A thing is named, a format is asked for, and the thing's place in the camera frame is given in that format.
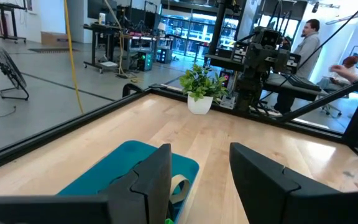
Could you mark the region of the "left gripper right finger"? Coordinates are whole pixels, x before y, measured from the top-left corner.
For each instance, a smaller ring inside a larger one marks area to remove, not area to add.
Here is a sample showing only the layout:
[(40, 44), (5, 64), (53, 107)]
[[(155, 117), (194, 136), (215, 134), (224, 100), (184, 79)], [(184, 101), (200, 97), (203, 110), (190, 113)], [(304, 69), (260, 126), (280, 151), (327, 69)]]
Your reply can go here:
[(340, 192), (238, 142), (229, 162), (250, 223), (358, 223), (358, 192)]

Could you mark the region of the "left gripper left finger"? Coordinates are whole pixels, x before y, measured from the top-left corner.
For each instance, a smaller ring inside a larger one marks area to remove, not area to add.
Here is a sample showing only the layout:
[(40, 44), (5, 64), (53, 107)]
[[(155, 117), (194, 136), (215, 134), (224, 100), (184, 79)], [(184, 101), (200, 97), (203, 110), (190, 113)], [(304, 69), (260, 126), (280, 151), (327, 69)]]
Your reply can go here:
[(0, 223), (163, 223), (171, 170), (163, 144), (96, 195), (0, 197)]

